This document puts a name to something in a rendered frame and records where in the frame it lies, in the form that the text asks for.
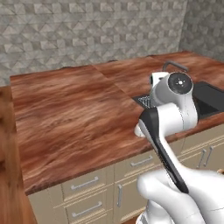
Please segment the beige drawer front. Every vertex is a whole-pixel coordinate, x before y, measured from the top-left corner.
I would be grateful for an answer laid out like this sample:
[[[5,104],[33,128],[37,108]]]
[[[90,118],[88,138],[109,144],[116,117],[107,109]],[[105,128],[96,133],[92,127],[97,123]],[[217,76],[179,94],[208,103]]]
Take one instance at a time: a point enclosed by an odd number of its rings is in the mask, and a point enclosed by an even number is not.
[[[95,206],[98,201],[102,202],[102,206],[85,213],[81,216],[74,218],[72,213],[79,213],[87,208]],[[99,192],[94,192],[83,199],[72,202],[65,206],[66,215],[69,224],[80,224],[83,221],[93,218],[95,215],[103,214],[113,207],[113,187],[109,186],[100,190]]]
[[[138,161],[146,159],[150,155],[153,156],[153,159],[150,162],[136,167],[130,166],[131,162],[136,163]],[[115,181],[125,179],[127,177],[130,177],[131,175],[135,175],[139,172],[142,172],[143,170],[150,169],[151,167],[157,166],[159,163],[160,160],[158,159],[158,156],[154,150],[149,150],[143,154],[139,154],[137,156],[125,159],[115,164]]]
[[[71,190],[72,185],[80,185],[82,183],[88,182],[89,180],[92,180],[94,177],[99,177],[99,180],[93,184],[86,185],[82,188],[79,188],[77,190]],[[98,186],[104,186],[107,182],[106,178],[106,170],[101,169],[98,171],[93,171],[88,174],[85,174],[83,176],[80,176],[78,178],[71,179],[67,182],[64,182],[61,184],[62,194],[63,194],[63,200],[70,200],[73,197],[77,197],[78,195],[88,191],[97,188]]]

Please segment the grey tap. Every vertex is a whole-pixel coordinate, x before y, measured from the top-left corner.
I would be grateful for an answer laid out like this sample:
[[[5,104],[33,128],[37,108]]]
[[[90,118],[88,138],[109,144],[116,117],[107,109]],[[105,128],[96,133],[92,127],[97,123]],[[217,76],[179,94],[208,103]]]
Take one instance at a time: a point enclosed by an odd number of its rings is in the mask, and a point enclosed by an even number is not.
[[[179,64],[178,62],[175,62],[175,61],[172,61],[172,60],[167,60],[164,64],[163,64],[163,67],[162,67],[162,71],[166,71],[166,68],[169,66],[169,65],[173,65],[179,69],[181,69],[182,71],[185,71],[185,72],[188,72],[188,68],[186,66],[183,66],[181,64]]]

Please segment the beige cupboard door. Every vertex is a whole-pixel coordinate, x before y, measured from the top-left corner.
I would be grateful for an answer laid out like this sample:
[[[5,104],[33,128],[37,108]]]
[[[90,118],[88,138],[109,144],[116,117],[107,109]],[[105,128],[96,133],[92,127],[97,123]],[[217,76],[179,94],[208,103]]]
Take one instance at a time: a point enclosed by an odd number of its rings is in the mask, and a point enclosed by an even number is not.
[[[197,166],[200,161],[201,151],[206,149],[208,141],[193,141],[190,138],[178,140],[174,145],[174,151],[178,161],[192,169],[198,169]]]
[[[207,166],[204,168],[215,172],[217,172],[218,170],[224,170],[224,137],[215,140],[208,145],[206,160],[210,151],[209,147],[211,145],[213,146],[213,152],[208,160]]]
[[[122,185],[122,204],[117,206],[118,187]],[[124,180],[115,182],[114,190],[114,223],[121,224],[125,221],[138,216],[144,211],[147,200],[144,199],[137,190],[137,176],[126,178]]]

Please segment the black sink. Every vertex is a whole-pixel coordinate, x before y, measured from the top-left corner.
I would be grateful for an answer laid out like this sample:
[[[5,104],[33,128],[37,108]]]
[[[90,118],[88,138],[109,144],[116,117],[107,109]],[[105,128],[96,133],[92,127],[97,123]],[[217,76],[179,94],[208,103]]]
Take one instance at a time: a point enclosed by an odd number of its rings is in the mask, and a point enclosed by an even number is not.
[[[191,80],[161,80],[148,94],[134,97],[144,109],[157,109],[163,119],[194,125],[199,119],[224,112],[224,91],[211,84]]]

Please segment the white mug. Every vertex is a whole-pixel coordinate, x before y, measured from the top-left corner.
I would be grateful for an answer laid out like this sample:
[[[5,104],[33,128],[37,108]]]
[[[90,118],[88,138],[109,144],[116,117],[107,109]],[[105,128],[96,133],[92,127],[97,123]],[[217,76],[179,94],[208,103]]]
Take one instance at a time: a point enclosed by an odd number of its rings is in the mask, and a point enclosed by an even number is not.
[[[144,133],[141,131],[139,125],[137,124],[134,128],[134,133],[137,137],[145,137]]]

